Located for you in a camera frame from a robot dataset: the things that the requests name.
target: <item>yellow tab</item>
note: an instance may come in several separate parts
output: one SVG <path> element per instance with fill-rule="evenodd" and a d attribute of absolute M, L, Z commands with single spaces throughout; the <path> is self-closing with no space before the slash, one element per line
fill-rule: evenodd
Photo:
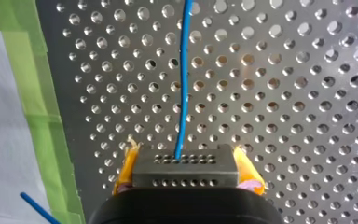
<path fill-rule="evenodd" d="M 257 172 L 252 162 L 246 156 L 245 152 L 240 148 L 236 147 L 234 149 L 234 160 L 237 163 L 237 168 L 240 173 L 240 183 L 246 180 L 257 180 L 259 181 L 263 187 L 255 188 L 255 193 L 258 195 L 262 195 L 264 193 L 264 188 L 266 183 L 261 175 Z"/>

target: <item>green tape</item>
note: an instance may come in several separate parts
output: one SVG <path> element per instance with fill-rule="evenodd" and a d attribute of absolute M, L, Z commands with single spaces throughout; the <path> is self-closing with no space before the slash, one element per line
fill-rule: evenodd
<path fill-rule="evenodd" d="M 33 137 L 50 208 L 53 214 L 59 215 L 62 223 L 85 223 L 51 76 L 47 76 L 46 57 L 33 57 L 27 33 L 2 34 Z M 45 97 L 54 104 L 47 106 Z"/>
<path fill-rule="evenodd" d="M 0 31 L 33 137 L 51 212 L 61 223 L 86 223 L 34 0 L 0 0 Z"/>

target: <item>blue cable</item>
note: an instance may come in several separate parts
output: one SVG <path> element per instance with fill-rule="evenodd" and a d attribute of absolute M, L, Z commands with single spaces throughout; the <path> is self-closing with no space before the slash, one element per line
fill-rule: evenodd
<path fill-rule="evenodd" d="M 190 33 L 190 13 L 192 7 L 192 0 L 185 0 L 185 7 L 183 9 L 183 18 L 182 18 L 182 33 L 181 33 L 181 43 L 180 43 L 180 75 L 181 75 L 181 113 L 179 121 L 179 134 L 176 140 L 175 147 L 175 158 L 180 160 L 182 154 L 182 147 L 185 141 L 186 134 L 186 117 L 187 117 L 187 73 L 188 73 L 188 63 L 187 63 L 187 48 L 188 48 L 188 36 Z"/>
<path fill-rule="evenodd" d="M 28 194 L 22 192 L 20 194 L 22 199 L 26 201 L 29 205 L 33 207 L 33 209 L 38 212 L 43 218 L 45 218 L 51 224 L 60 224 L 57 219 L 55 219 L 52 215 L 50 215 L 45 209 L 43 209 L 37 202 L 35 202 Z"/>

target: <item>black device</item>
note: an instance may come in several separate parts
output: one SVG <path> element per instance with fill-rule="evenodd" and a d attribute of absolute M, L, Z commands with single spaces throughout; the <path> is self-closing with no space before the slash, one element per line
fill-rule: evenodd
<path fill-rule="evenodd" d="M 236 188 L 130 189 L 108 199 L 89 224 L 282 224 L 263 197 Z"/>

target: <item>perforated metal sheet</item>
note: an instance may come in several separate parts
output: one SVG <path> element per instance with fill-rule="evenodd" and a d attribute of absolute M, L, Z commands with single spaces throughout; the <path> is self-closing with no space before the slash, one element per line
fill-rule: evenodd
<path fill-rule="evenodd" d="M 86 216 L 128 134 L 174 148 L 183 1 L 40 1 Z M 242 145 L 286 223 L 358 224 L 358 1 L 195 1 L 187 148 Z"/>

